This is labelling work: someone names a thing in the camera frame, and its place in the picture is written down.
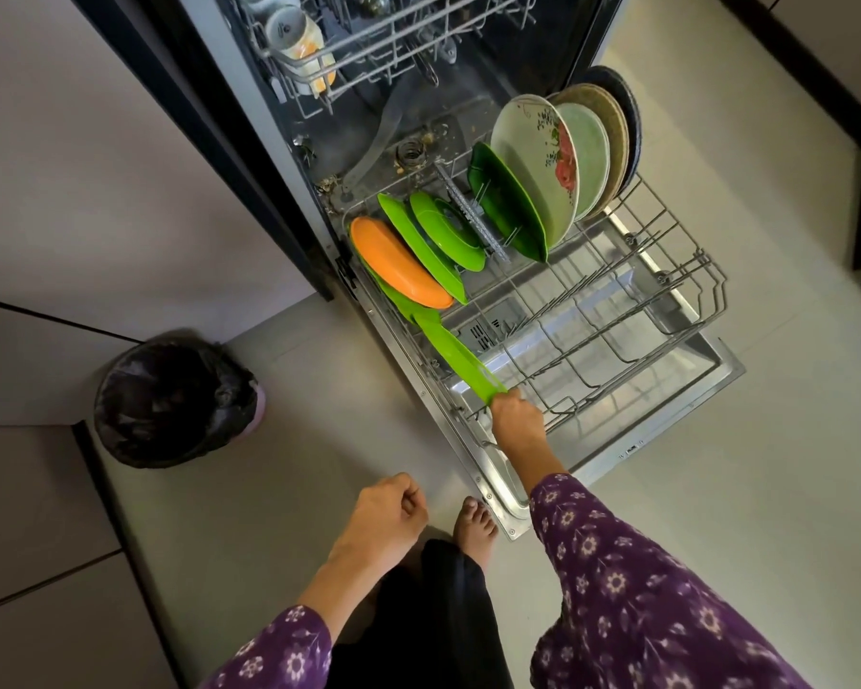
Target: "wire rack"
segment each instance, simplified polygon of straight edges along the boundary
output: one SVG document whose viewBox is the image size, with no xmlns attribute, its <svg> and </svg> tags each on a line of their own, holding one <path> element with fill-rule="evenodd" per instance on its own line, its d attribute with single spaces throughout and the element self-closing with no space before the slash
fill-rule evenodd
<svg viewBox="0 0 861 689">
<path fill-rule="evenodd" d="M 359 215 L 381 217 L 379 193 L 404 197 L 422 189 L 453 197 L 440 167 L 467 192 L 470 155 L 427 164 L 363 198 L 342 214 L 344 231 Z M 505 385 L 525 387 L 548 430 L 687 343 L 727 308 L 723 271 L 640 175 L 597 217 L 574 222 L 548 264 L 516 253 L 505 264 L 487 253 L 481 273 L 462 272 L 468 304 L 444 312 L 443 324 Z M 490 445 L 486 430 L 477 429 L 489 425 L 486 407 L 420 331 L 377 296 L 413 339 L 418 364 L 442 385 L 454 416 L 480 445 Z"/>
<path fill-rule="evenodd" d="M 429 63 L 442 53 L 455 59 L 461 33 L 480 33 L 493 14 L 517 28 L 535 23 L 536 0 L 388 0 L 388 13 L 364 18 L 362 7 L 348 0 L 301 0 L 301 7 L 323 31 L 324 47 L 299 59 L 273 52 L 256 18 L 242 0 L 230 0 L 245 25 L 261 66 L 282 102 L 292 101 L 310 118 L 361 82 L 392 83 L 414 68 L 433 75 Z"/>
</svg>

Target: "orange plate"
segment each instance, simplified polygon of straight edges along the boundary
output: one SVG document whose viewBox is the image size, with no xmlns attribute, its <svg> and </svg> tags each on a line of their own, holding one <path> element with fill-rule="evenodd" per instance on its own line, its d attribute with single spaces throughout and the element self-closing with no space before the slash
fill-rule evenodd
<svg viewBox="0 0 861 689">
<path fill-rule="evenodd" d="M 453 303 L 450 293 L 418 263 L 386 222 L 355 218 L 351 223 L 351 241 L 367 265 L 409 300 L 436 310 L 445 310 Z"/>
</svg>

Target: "dishwasher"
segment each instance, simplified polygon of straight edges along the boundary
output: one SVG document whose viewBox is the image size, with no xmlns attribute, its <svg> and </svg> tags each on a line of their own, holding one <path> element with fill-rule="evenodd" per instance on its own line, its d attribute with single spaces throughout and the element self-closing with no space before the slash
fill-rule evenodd
<svg viewBox="0 0 861 689">
<path fill-rule="evenodd" d="M 528 501 L 487 408 L 368 275 L 348 227 L 382 218 L 383 193 L 471 198 L 472 147 L 501 107 L 574 84 L 626 0 L 291 1 L 321 35 L 301 59 L 269 51 L 255 10 L 268 0 L 173 0 L 274 163 L 288 212 L 318 242 L 316 258 L 515 539 L 530 528 Z M 523 387 L 585 484 L 743 374 L 706 329 L 727 308 L 726 276 L 639 174 L 597 217 L 574 222 L 547 264 L 506 243 L 490 242 L 480 272 L 461 272 L 468 304 L 442 323 L 505 386 Z"/>
</svg>

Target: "person's right hand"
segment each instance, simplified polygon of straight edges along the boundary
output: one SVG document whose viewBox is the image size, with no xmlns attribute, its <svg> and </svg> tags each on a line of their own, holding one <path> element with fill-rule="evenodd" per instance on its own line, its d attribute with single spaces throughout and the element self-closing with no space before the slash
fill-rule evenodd
<svg viewBox="0 0 861 689">
<path fill-rule="evenodd" d="M 547 445 L 545 419 L 539 409 L 523 398 L 519 387 L 493 398 L 491 418 L 497 446 L 511 459 Z"/>
<path fill-rule="evenodd" d="M 428 523 L 424 492 L 408 474 L 384 478 L 361 491 L 333 556 L 357 559 L 377 579 L 396 567 Z"/>
</svg>

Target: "black pants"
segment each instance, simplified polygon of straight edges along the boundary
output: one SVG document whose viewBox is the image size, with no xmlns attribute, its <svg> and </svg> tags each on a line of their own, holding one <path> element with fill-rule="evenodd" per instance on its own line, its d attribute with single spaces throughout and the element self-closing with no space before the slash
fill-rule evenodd
<svg viewBox="0 0 861 689">
<path fill-rule="evenodd" d="M 447 541 L 431 539 L 420 576 L 393 568 L 376 598 L 373 624 L 332 651 L 328 689 L 484 687 L 512 689 L 485 575 Z"/>
</svg>

